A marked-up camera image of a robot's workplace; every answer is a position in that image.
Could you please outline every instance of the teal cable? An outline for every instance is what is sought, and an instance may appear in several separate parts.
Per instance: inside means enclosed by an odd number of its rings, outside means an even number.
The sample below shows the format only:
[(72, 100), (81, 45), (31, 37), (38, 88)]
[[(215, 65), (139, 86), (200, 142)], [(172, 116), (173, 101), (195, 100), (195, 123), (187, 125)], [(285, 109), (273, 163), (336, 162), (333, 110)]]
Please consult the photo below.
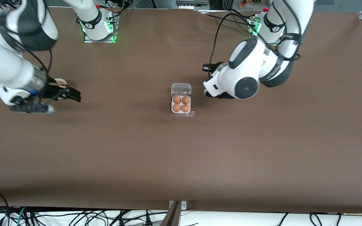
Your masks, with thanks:
[(22, 210), (19, 213), (18, 222), (16, 223), (16, 226), (20, 225), (20, 218), (22, 217), (23, 211), (25, 210), (26, 206), (22, 208)]

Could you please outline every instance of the gray floor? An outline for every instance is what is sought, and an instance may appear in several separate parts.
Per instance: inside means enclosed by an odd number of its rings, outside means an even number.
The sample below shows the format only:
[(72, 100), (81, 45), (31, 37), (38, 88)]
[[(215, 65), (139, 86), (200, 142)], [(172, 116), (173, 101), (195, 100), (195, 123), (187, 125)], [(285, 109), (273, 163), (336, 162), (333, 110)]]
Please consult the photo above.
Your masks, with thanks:
[[(67, 6), (62, 0), (46, 0), (46, 2), (49, 6)], [(362, 0), (317, 0), (315, 4), (315, 12), (356, 13), (361, 10)]]

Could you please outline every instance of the brown tabletop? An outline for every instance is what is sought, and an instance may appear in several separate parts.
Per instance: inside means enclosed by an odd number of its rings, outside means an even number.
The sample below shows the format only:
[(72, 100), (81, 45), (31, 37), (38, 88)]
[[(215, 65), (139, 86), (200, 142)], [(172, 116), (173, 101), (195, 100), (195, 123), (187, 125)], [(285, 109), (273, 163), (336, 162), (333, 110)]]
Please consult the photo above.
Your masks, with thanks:
[[(287, 83), (220, 100), (204, 96), (201, 71), (220, 20), (134, 10), (117, 43), (95, 44), (82, 42), (72, 9), (51, 12), (60, 37), (50, 75), (82, 102), (54, 103), (46, 116), (0, 100), (0, 192), (10, 205), (166, 209), (182, 199), (201, 210), (362, 212), (355, 13), (315, 13)], [(213, 62), (247, 37), (244, 25), (224, 25)], [(195, 117), (171, 117), (172, 83), (192, 85)]]

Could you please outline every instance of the egg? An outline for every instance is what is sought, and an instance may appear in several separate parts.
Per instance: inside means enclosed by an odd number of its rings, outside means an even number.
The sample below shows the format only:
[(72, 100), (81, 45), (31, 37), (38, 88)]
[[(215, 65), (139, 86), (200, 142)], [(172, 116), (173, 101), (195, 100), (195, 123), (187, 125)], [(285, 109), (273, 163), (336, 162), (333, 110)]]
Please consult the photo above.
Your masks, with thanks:
[(188, 105), (183, 105), (182, 108), (181, 108), (181, 110), (182, 110), (183, 112), (188, 112), (188, 111), (189, 111), (189, 106), (188, 106)]
[(183, 103), (183, 104), (187, 105), (187, 104), (189, 104), (189, 102), (190, 102), (190, 99), (189, 99), (188, 96), (184, 96), (184, 97), (182, 98), (182, 103)]
[(174, 96), (173, 97), (173, 102), (176, 103), (176, 104), (181, 103), (181, 97), (180, 96)]
[(175, 104), (173, 106), (173, 111), (174, 112), (179, 112), (181, 110), (181, 105), (180, 104)]

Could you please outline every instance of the egg carton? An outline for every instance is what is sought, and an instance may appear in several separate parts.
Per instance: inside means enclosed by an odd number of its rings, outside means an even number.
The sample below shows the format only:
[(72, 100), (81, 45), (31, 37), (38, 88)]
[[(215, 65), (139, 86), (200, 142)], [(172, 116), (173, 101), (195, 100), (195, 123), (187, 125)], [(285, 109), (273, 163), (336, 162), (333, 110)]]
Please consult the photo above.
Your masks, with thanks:
[[(174, 102), (174, 98), (180, 98), (180, 110), (179, 111), (174, 111), (174, 105), (176, 105), (176, 103)], [(188, 103), (187, 104), (184, 104), (183, 103), (183, 98), (187, 98), (189, 99)], [(182, 108), (184, 105), (187, 105), (188, 106), (188, 111), (183, 111)], [(181, 96), (181, 95), (174, 95), (172, 98), (171, 98), (171, 111), (174, 113), (174, 114), (188, 114), (191, 112), (191, 97), (190, 96)]]

